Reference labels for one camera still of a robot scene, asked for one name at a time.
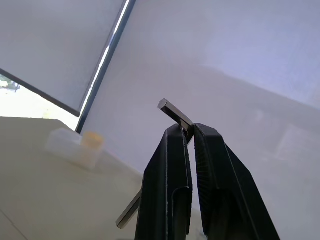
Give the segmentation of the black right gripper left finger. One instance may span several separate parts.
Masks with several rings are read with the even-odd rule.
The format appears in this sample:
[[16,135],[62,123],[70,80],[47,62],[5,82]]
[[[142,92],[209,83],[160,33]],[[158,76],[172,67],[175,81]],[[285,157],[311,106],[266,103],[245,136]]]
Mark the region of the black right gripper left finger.
[[192,197],[188,141],[183,129],[174,124],[164,131],[144,171],[135,239],[186,239]]

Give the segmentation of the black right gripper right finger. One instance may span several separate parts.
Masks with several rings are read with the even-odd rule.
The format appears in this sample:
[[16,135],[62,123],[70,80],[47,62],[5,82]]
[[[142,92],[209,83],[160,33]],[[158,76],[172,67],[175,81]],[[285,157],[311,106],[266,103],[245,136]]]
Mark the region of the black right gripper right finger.
[[247,167],[209,126],[194,124],[197,188],[203,233],[209,240],[280,237]]

